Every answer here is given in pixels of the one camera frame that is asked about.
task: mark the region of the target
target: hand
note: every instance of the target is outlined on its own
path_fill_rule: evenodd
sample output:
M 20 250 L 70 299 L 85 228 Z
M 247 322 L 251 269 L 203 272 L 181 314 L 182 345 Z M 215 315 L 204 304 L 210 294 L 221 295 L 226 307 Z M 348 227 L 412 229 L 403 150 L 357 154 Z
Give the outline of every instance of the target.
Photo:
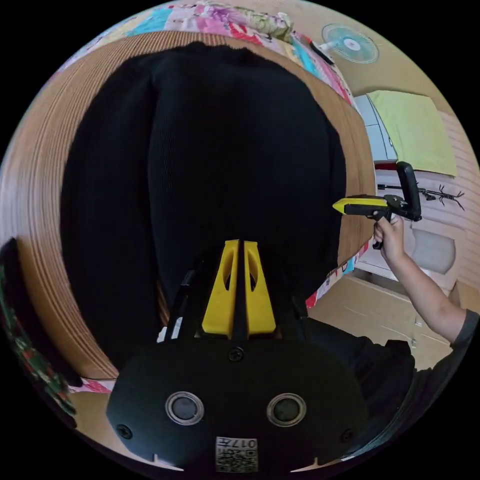
M 404 221 L 401 216 L 395 215 L 389 221 L 382 217 L 373 229 L 373 237 L 377 242 L 383 242 L 381 256 L 392 268 L 406 255 L 404 249 Z

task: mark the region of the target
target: yellow tip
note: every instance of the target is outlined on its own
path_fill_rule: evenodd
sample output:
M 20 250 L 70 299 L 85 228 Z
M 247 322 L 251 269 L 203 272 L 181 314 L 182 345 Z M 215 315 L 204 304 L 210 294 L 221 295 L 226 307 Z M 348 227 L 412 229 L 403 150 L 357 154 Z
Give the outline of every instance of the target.
M 336 202 L 332 205 L 332 207 L 333 207 L 335 210 L 339 211 L 341 214 L 345 214 L 345 201 L 344 201 L 344 199 L 339 200 L 339 201 L 336 201 Z

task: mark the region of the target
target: yellow bracket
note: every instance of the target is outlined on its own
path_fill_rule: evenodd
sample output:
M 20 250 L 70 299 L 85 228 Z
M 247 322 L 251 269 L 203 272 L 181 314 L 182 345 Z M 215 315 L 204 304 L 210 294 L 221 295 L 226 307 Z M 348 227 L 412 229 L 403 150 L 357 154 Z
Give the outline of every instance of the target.
M 207 334 L 226 335 L 228 338 L 232 336 L 237 293 L 239 243 L 239 240 L 225 242 L 220 266 L 201 324 L 203 331 Z
M 245 241 L 245 302 L 248 334 L 271 334 L 276 324 L 256 241 Z M 250 275 L 255 287 L 251 287 Z
M 229 339 L 232 337 L 234 324 L 239 244 L 239 240 L 225 242 L 218 272 L 201 324 L 205 333 L 224 335 Z M 245 241 L 243 245 L 248 335 L 271 334 L 275 331 L 276 324 L 257 242 Z M 253 288 L 250 275 L 255 283 Z

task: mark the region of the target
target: yellow plastic part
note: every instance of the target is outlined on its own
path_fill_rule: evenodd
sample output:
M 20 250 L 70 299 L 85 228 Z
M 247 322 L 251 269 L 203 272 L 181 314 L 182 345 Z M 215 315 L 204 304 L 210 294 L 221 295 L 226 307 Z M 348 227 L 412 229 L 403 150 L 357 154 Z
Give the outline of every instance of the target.
M 201 327 L 207 334 L 232 336 L 237 291 L 237 271 L 239 263 L 239 241 L 225 242 L 220 266 L 211 290 Z
M 371 205 L 372 207 L 387 207 L 387 201 L 384 198 L 342 198 L 333 204 L 333 208 L 341 214 L 345 214 L 345 205 Z
M 256 241 L 244 241 L 245 302 L 248 334 L 271 334 L 276 324 Z M 255 280 L 252 290 L 250 274 Z

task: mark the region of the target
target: green cloth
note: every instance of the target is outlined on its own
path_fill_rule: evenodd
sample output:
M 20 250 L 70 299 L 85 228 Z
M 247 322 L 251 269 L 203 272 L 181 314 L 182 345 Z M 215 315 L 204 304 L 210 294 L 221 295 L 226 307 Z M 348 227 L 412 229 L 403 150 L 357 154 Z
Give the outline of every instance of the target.
M 7 303 L 4 291 L 6 281 L 5 268 L 0 264 L 0 325 L 5 330 L 13 351 L 26 370 L 37 382 L 43 384 L 43 390 L 60 408 L 73 417 L 77 412 L 68 395 L 69 386 L 65 379 L 54 371 L 49 361 L 33 347 L 15 310 Z
M 457 164 L 440 114 L 432 99 L 402 91 L 368 94 L 396 150 L 398 161 L 414 170 L 455 177 Z

